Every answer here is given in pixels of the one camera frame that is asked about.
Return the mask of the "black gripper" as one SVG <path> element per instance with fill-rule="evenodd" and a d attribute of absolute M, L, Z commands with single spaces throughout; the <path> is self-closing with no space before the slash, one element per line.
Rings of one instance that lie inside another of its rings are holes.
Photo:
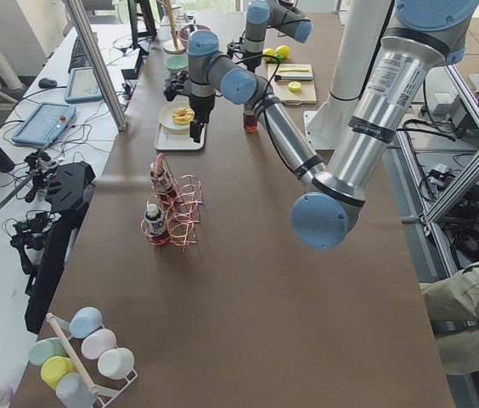
<path fill-rule="evenodd" d="M 245 51 L 243 54 L 243 64 L 248 71 L 254 71 L 262 63 L 262 52 L 255 53 Z"/>
<path fill-rule="evenodd" d="M 194 120 L 189 124 L 189 137 L 195 142 L 201 141 L 204 124 L 210 121 L 211 111 L 215 107 L 215 96 L 189 96 L 189 106 L 194 111 Z"/>

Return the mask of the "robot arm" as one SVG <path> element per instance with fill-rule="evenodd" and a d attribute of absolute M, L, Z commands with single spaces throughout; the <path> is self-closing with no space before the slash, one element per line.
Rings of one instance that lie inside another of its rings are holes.
<path fill-rule="evenodd" d="M 292 1 L 250 1 L 241 40 L 248 71 L 254 72 L 262 63 L 266 32 L 270 28 L 305 43 L 313 30 L 313 23 Z"/>
<path fill-rule="evenodd" d="M 300 241 L 317 249 L 341 243 L 365 203 L 365 187 L 428 72 L 462 60 L 474 1 L 355 1 L 328 101 L 340 117 L 324 131 L 339 136 L 329 161 L 292 122 L 270 82 L 221 52 L 212 31 L 188 39 L 192 139 L 208 123 L 216 94 L 243 105 L 266 129 L 284 164 L 305 187 L 291 212 Z"/>

